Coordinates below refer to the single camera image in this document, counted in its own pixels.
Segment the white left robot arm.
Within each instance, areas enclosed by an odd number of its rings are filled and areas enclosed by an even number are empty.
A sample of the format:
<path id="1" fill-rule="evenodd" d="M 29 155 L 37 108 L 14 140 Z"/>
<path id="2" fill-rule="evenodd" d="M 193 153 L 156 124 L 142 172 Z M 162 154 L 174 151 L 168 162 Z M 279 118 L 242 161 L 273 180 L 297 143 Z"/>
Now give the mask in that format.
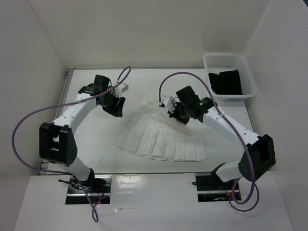
<path id="1" fill-rule="evenodd" d="M 109 82 L 108 77 L 96 75 L 93 83 L 78 91 L 74 105 L 51 123 L 42 123 L 39 128 L 39 156 L 76 176 L 69 184 L 87 193 L 100 187 L 103 180 L 96 179 L 94 171 L 78 158 L 74 134 L 97 106 L 114 117 L 122 117 L 126 100 L 122 94 L 128 90 L 128 85 L 116 82 L 115 88 L 112 88 Z"/>

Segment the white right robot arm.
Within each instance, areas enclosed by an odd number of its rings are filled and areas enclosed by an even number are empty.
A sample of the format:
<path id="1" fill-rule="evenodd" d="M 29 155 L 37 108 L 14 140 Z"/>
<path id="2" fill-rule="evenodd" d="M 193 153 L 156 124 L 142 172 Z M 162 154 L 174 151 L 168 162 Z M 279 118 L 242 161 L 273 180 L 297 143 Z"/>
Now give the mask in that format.
<path id="1" fill-rule="evenodd" d="M 211 185 L 222 189 L 228 181 L 245 178 L 258 180 L 276 164 L 272 137 L 250 131 L 228 116 L 212 99 L 200 99 L 191 86 L 186 86 L 172 96 L 161 96 L 161 104 L 169 117 L 186 125 L 191 118 L 208 125 L 226 138 L 242 153 L 239 161 L 222 163 L 211 171 Z"/>

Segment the white pleated skirt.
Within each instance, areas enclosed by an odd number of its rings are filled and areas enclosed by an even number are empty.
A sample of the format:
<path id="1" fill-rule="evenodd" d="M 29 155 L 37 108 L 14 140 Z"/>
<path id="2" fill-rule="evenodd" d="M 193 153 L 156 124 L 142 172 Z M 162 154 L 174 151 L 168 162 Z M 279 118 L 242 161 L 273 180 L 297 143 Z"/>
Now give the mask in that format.
<path id="1" fill-rule="evenodd" d="M 201 136 L 168 117 L 150 94 L 144 96 L 114 146 L 153 160 L 199 162 L 207 159 Z"/>

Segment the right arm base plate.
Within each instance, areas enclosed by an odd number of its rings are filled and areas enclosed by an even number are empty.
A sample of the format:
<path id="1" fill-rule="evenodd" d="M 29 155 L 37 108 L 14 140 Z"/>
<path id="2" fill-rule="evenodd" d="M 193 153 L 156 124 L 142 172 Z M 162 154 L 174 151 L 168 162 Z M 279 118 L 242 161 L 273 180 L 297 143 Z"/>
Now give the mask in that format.
<path id="1" fill-rule="evenodd" d="M 192 185 L 196 187 L 198 202 L 228 201 L 235 180 L 220 182 L 210 172 L 196 173 Z"/>

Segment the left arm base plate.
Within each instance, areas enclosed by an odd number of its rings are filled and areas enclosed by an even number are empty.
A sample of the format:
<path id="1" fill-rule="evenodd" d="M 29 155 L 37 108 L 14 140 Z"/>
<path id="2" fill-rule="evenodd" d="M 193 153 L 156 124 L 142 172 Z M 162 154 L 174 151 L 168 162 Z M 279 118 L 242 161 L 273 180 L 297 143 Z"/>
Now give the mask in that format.
<path id="1" fill-rule="evenodd" d="M 110 192 L 112 185 L 111 175 L 97 175 L 95 179 L 99 182 L 93 188 L 85 187 L 86 193 L 93 204 L 98 205 L 110 204 Z M 62 184 L 67 185 L 66 205 L 85 205 L 89 204 L 86 195 L 80 185 L 74 178 L 70 180 L 58 180 Z"/>

